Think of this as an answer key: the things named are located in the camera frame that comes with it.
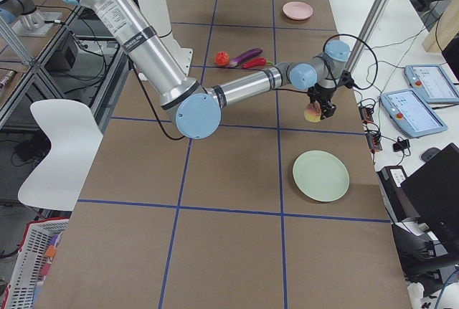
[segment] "computer mouse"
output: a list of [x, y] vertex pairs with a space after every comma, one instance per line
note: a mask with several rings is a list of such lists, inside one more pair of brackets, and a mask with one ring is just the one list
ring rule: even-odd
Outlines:
[[440, 152], [439, 148], [428, 148], [421, 155], [421, 160], [424, 162], [429, 161], [433, 156], [437, 155]]

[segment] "black monitor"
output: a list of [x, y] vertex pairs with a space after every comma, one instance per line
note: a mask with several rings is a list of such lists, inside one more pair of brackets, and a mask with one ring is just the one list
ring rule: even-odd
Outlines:
[[459, 252], [459, 148], [447, 145], [403, 181], [402, 189], [445, 249]]

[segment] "plate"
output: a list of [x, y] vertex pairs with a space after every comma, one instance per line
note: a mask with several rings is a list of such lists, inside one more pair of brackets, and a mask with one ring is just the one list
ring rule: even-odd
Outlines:
[[334, 201], [349, 188], [349, 173], [336, 156], [325, 151], [307, 151], [293, 164], [296, 186], [309, 198]]
[[284, 4], [282, 10], [292, 20], [306, 20], [313, 14], [313, 7], [304, 2], [288, 2]]

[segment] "laundry basket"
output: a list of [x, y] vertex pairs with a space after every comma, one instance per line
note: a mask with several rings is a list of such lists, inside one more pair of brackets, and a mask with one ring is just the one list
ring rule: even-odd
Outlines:
[[68, 222], [56, 218], [28, 223], [1, 309], [32, 308], [35, 285], [43, 280], [39, 272], [47, 261], [44, 254], [51, 238], [63, 232]]

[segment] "blue and white device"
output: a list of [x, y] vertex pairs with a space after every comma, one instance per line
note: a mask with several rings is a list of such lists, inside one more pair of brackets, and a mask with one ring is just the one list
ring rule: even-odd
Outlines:
[[459, 90], [439, 65], [408, 65], [404, 74], [426, 103], [459, 103]]
[[381, 103], [390, 118], [411, 138], [419, 138], [448, 129], [413, 89], [382, 94]]

